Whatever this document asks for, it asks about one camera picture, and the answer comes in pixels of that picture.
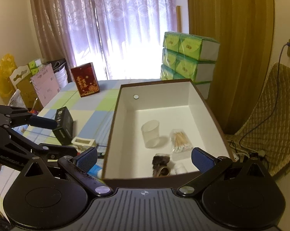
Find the crosshair marking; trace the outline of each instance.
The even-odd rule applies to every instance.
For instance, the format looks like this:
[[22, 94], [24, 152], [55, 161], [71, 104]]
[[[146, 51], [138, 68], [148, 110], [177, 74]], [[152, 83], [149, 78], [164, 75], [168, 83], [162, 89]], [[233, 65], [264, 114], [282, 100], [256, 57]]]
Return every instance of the crosshair marking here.
[[146, 196], [147, 194], [150, 194], [148, 191], [146, 191], [146, 190], [143, 190], [142, 192], [141, 192], [141, 194], [143, 195], [143, 196]]

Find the red gift box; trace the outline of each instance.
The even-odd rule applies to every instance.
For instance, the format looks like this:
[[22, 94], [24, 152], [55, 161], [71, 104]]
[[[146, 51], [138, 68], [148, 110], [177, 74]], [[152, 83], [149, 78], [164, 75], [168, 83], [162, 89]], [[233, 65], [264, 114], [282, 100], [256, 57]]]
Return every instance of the red gift box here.
[[91, 62], [72, 68], [71, 73], [81, 97], [100, 91], [95, 69]]

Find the open cardboard box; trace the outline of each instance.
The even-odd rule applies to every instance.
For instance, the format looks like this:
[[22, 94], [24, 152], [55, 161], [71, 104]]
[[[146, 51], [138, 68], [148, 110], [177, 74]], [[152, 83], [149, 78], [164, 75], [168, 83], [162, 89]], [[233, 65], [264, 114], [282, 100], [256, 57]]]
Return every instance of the open cardboard box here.
[[[141, 127], [150, 120], [160, 122], [160, 143], [145, 148]], [[194, 147], [215, 157], [233, 158], [215, 117], [189, 79], [125, 84], [115, 107], [102, 177], [152, 177], [154, 155], [171, 153], [173, 129], [183, 129]], [[183, 163], [188, 172], [197, 171], [188, 156], [175, 163]], [[169, 165], [174, 165], [172, 158]]]

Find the sheer curtain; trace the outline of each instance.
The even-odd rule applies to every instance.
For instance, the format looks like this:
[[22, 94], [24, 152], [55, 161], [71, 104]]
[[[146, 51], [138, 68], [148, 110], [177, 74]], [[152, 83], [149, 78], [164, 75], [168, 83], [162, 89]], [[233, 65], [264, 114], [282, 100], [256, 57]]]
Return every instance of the sheer curtain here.
[[95, 0], [109, 79], [159, 78], [165, 31], [176, 30], [175, 0]]
[[93, 62], [98, 80], [159, 78], [174, 0], [31, 0], [43, 57]]
[[93, 62], [98, 80], [106, 79], [94, 0], [31, 0], [31, 7], [44, 58]]

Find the wooden stick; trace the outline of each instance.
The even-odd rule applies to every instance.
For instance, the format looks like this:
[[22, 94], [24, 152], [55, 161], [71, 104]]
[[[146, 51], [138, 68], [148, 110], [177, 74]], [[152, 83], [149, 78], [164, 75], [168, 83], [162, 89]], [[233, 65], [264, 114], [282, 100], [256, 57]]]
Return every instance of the wooden stick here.
[[176, 15], [177, 15], [177, 31], [182, 32], [181, 29], [181, 10], [180, 6], [176, 6]]

